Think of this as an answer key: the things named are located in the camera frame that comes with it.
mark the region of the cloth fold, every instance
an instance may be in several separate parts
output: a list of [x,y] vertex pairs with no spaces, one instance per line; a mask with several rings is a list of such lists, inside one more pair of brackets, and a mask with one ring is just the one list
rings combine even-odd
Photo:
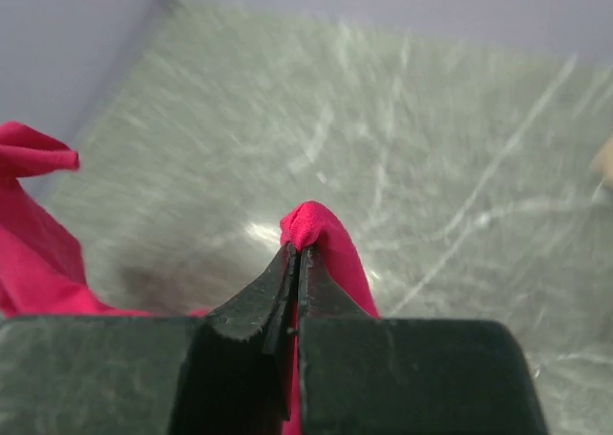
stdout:
[[[77,170],[79,155],[54,138],[20,124],[0,126],[0,310],[19,314],[148,315],[115,309],[87,286],[79,241],[38,205],[17,178]],[[324,205],[305,202],[281,220],[281,244],[302,250],[317,243],[330,276],[370,315],[375,301],[352,239]],[[205,309],[192,315],[205,314]],[[292,418],[284,435],[299,435],[298,366]]]

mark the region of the red cloth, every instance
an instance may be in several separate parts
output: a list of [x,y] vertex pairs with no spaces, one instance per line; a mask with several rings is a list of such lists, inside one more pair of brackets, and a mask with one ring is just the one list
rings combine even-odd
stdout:
[[[148,315],[114,309],[89,289],[80,244],[22,189],[17,178],[77,170],[66,145],[17,122],[0,126],[0,310],[18,314]],[[338,218],[305,202],[281,220],[281,244],[302,250],[317,242],[332,278],[370,315],[377,316],[362,264]],[[193,314],[206,313],[198,310]],[[292,418],[284,435],[299,435],[298,367],[294,366]]]

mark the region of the gray wall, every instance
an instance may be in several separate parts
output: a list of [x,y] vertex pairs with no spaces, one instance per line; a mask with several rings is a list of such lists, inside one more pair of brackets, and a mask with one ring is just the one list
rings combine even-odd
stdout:
[[[70,142],[157,0],[0,0],[0,122]],[[44,180],[25,182],[34,195]]]
[[240,0],[613,62],[613,0]]

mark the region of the green marble surface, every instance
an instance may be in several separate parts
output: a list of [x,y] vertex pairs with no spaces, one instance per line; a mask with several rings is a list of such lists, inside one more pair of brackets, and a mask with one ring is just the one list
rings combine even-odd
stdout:
[[111,304],[215,305],[303,200],[384,314],[505,322],[555,434],[610,433],[611,69],[258,11],[175,9],[45,204]]

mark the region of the marble countertop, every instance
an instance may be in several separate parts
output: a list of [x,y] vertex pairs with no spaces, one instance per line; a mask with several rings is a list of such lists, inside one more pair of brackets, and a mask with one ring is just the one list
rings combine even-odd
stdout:
[[613,200],[589,164],[611,68],[419,35],[177,8],[46,205],[114,305],[223,302],[316,199],[386,315],[491,318],[554,434],[613,426]]

